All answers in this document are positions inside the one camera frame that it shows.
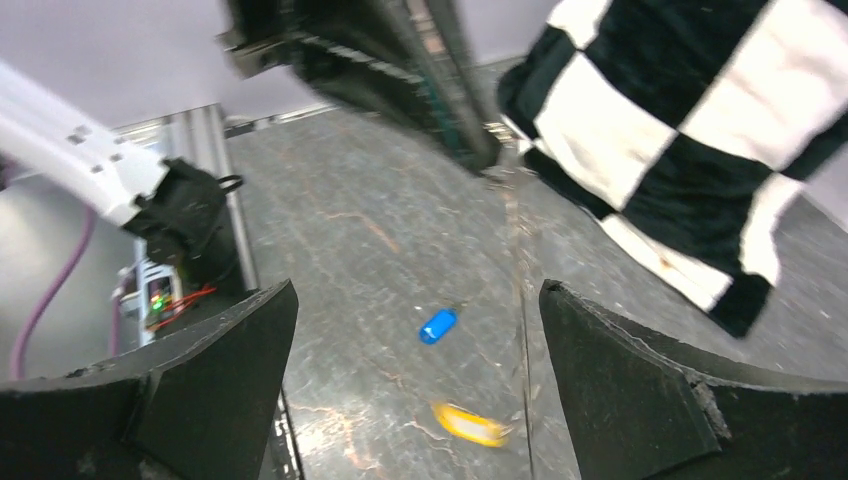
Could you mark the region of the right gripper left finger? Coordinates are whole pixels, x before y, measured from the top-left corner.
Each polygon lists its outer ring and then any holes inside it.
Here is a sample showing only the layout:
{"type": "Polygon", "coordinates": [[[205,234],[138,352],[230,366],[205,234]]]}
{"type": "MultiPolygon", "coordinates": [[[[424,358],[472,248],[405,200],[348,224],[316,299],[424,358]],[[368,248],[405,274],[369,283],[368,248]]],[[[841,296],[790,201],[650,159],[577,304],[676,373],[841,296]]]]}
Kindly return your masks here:
{"type": "Polygon", "coordinates": [[[127,354],[1,387],[5,479],[255,479],[291,350],[290,281],[127,354]]]}

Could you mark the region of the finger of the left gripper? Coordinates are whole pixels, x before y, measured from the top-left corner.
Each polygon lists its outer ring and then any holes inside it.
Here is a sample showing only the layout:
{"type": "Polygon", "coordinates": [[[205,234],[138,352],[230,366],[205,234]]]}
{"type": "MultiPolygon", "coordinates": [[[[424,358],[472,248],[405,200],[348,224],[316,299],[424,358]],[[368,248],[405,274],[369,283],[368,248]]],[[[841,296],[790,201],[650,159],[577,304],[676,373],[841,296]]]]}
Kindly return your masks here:
{"type": "Polygon", "coordinates": [[[486,128],[491,119],[454,1],[406,1],[422,43],[424,91],[449,155],[471,174],[484,174],[501,153],[486,128]]]}
{"type": "Polygon", "coordinates": [[[406,1],[228,0],[219,40],[245,78],[290,67],[316,93],[432,141],[422,43],[406,1]]]}

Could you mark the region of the yellow tagged key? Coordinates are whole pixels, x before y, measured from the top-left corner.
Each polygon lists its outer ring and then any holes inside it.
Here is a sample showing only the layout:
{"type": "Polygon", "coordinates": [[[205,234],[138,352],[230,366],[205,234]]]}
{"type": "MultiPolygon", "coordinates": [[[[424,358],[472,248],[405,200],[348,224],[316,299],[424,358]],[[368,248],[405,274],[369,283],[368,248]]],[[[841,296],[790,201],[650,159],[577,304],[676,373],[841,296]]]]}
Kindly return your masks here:
{"type": "Polygon", "coordinates": [[[479,416],[451,403],[432,403],[431,411],[441,427],[451,435],[488,448],[508,443],[511,428],[479,416]]]}

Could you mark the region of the metal key organizer plate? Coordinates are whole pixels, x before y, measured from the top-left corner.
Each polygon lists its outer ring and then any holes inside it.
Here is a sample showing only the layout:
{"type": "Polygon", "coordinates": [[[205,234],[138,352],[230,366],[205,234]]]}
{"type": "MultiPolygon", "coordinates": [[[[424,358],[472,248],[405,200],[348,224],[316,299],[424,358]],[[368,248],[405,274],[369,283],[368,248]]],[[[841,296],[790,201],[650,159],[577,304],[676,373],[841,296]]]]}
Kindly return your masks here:
{"type": "Polygon", "coordinates": [[[533,453],[531,360],[528,347],[525,268],[522,259],[523,222],[517,197],[518,141],[513,131],[501,122],[485,122],[483,127],[501,144],[496,166],[487,169],[484,177],[504,202],[507,252],[512,275],[513,310],[516,319],[514,343],[517,363],[513,369],[512,381],[518,388],[516,396],[521,401],[520,414],[512,421],[512,431],[523,439],[527,454],[528,479],[535,479],[537,475],[533,453]]]}

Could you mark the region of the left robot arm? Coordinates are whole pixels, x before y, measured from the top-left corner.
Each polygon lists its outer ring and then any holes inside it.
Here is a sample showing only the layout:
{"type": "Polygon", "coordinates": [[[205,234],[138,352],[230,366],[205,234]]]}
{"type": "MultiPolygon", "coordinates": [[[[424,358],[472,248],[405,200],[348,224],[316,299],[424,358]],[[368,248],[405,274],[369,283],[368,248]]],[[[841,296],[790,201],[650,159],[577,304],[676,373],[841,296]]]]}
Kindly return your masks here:
{"type": "MultiPolygon", "coordinates": [[[[509,130],[487,106],[451,1],[231,1],[223,41],[252,77],[291,67],[316,93],[430,139],[483,175],[509,130]]],[[[146,243],[148,258],[189,283],[239,267],[227,197],[215,177],[143,148],[9,66],[1,69],[1,148],[146,243]]]]}

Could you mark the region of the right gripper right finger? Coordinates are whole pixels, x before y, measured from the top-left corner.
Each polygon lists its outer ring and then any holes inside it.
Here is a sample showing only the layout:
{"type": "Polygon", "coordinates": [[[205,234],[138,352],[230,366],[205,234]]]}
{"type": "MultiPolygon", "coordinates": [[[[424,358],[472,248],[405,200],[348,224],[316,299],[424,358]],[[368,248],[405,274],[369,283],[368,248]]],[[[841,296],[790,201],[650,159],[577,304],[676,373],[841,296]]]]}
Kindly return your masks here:
{"type": "Polygon", "coordinates": [[[539,309],[585,479],[843,479],[847,386],[739,363],[546,280],[539,309]]]}

